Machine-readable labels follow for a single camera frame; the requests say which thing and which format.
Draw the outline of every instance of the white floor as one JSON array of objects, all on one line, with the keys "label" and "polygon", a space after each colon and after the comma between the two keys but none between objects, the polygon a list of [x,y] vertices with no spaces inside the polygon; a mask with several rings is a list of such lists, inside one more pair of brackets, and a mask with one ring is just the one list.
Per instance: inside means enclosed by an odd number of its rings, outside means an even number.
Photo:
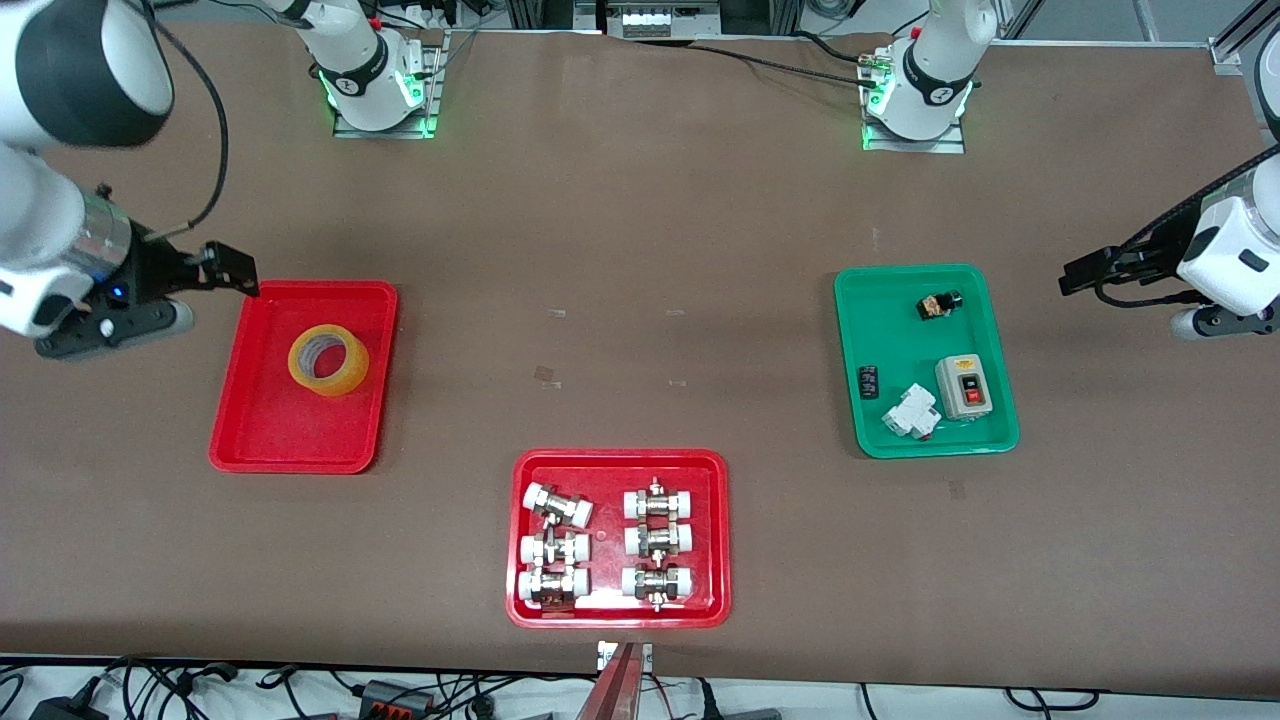
[{"label": "white floor", "polygon": [[[88,666],[35,667],[22,670],[26,684],[18,701],[4,714],[5,720],[29,717],[36,703],[49,697],[74,696],[84,682],[99,669]],[[244,670],[230,684],[216,679],[200,680],[192,700],[210,720],[291,720],[298,714],[289,703],[284,688],[264,691],[255,687],[264,675],[262,670]],[[434,685],[434,675],[387,674],[387,673],[342,673],[347,683],[384,680],[404,687]],[[120,671],[113,674],[122,676]],[[445,682],[452,676],[445,675]],[[136,670],[131,687],[133,694],[142,689],[145,676]],[[690,679],[663,678],[663,683],[675,683],[666,688],[672,705],[672,716],[681,717],[696,714],[701,717],[701,689]],[[782,712],[785,720],[829,720],[869,717],[858,685],[836,683],[781,683],[759,680],[710,680],[722,712],[740,712],[773,707]],[[292,685],[298,705],[308,716],[338,714],[340,717],[358,716],[358,700],[338,685],[326,673],[302,671],[294,676]],[[667,710],[653,684],[645,680],[640,701],[639,720],[667,720]],[[498,720],[521,720],[539,714],[553,712],[557,719],[576,717],[582,706],[590,683],[586,680],[563,680],[547,683],[536,679],[521,680],[494,693]],[[0,707],[8,700],[13,684],[0,685]],[[876,714],[881,720],[1038,720],[1039,714],[1021,711],[1005,700],[998,689],[987,688],[942,688],[910,685],[870,685],[869,693]],[[1021,693],[1024,702],[1033,702],[1030,696]],[[1073,705],[1084,696],[1071,693],[1046,693],[1051,705]],[[93,698],[93,707],[108,714],[113,720],[125,717],[119,683],[104,682]],[[159,698],[148,707],[147,717],[155,717]],[[134,710],[140,710],[138,703]],[[172,702],[165,716],[169,720],[183,720],[186,712],[180,703]],[[1076,720],[1179,720],[1179,719],[1280,719],[1280,703],[1261,701],[1169,698],[1151,696],[1103,696],[1091,710],[1078,714],[1056,712],[1055,717]],[[456,719],[462,720],[462,712]]]}]

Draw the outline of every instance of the red tray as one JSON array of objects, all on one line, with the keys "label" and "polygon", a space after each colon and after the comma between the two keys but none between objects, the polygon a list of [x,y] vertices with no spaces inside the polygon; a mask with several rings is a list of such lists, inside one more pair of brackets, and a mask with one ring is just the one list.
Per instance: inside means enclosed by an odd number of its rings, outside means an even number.
[{"label": "red tray", "polygon": [[[671,492],[691,493],[686,521],[694,532],[694,550],[671,559],[692,570],[694,594],[681,602],[682,607],[668,605],[660,612],[622,594],[622,568],[639,562],[626,556],[622,543],[622,529],[635,527],[635,520],[622,516],[622,493],[649,487],[654,475]],[[591,594],[577,598],[567,612],[544,614],[516,592],[517,574],[526,569],[520,561],[520,538],[543,527],[543,519],[522,505],[525,489],[535,482],[595,503],[586,525],[591,560],[581,565],[591,573]],[[516,462],[507,544],[504,605],[507,616],[521,628],[714,628],[732,605],[728,469],[724,459],[709,450],[530,450]]]},{"label": "red tray", "polygon": [[[228,473],[351,475],[369,466],[396,336],[396,288],[380,281],[264,281],[244,300],[209,461]],[[351,331],[369,350],[365,382],[321,397],[293,382],[289,347],[315,325]]]}]

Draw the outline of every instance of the metal valve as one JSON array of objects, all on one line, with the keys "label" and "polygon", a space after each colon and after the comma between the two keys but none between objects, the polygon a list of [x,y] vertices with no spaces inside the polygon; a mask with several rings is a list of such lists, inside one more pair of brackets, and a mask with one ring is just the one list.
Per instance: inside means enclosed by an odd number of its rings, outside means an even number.
[{"label": "metal valve", "polygon": [[640,523],[636,528],[623,528],[622,541],[627,555],[652,557],[654,562],[662,565],[668,555],[680,555],[694,548],[694,528],[687,523],[677,523],[650,529],[648,524]]},{"label": "metal valve", "polygon": [[676,520],[687,520],[690,515],[689,491],[680,491],[671,495],[662,487],[658,478],[649,483],[648,491],[622,493],[622,514],[627,520],[640,520],[649,515],[666,515],[671,524]]},{"label": "metal valve", "polygon": [[567,521],[575,528],[585,528],[591,519],[593,505],[579,496],[564,497],[539,483],[530,483],[525,491],[525,507],[541,515],[552,525]]},{"label": "metal valve", "polygon": [[694,594],[694,577],[689,568],[645,570],[644,565],[622,569],[622,594],[648,600],[654,612],[677,598]]},{"label": "metal valve", "polygon": [[534,568],[520,573],[518,589],[521,600],[539,605],[561,605],[591,594],[591,582],[586,568],[566,568],[563,573]]},{"label": "metal valve", "polygon": [[564,565],[586,562],[591,559],[591,537],[568,530],[564,537],[556,537],[554,528],[547,528],[541,534],[520,538],[520,561],[534,565],[550,565],[564,561]]}]

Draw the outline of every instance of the tape roll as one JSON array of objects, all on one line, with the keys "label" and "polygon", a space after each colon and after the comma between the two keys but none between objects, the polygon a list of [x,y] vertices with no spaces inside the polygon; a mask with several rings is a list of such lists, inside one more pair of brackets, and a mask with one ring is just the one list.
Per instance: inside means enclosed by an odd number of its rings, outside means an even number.
[{"label": "tape roll", "polygon": [[[328,377],[316,377],[316,359],[330,347],[342,346],[347,357],[342,366]],[[289,348],[289,374],[300,386],[323,395],[338,397],[356,389],[369,373],[369,351],[356,336],[342,325],[316,325],[298,336]]]}]

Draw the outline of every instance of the metal control box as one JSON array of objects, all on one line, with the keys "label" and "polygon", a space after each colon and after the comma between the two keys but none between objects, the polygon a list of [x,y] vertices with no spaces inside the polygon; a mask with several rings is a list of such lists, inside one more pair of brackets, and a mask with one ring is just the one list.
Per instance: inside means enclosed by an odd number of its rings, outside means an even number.
[{"label": "metal control box", "polygon": [[991,413],[991,392],[982,359],[977,355],[952,355],[938,360],[934,373],[942,410],[950,420],[977,420]]}]

